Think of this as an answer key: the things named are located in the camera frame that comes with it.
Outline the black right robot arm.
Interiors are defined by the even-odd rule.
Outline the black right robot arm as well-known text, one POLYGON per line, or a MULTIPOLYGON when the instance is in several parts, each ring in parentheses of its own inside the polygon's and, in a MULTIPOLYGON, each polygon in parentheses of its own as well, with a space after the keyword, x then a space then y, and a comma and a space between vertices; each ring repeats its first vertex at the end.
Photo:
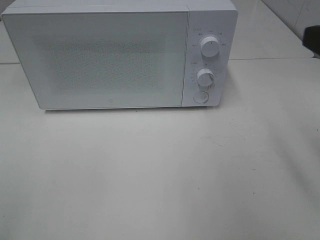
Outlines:
POLYGON ((320 58, 320 25, 313 25, 305 28, 302 44, 314 53, 315 58, 320 58))

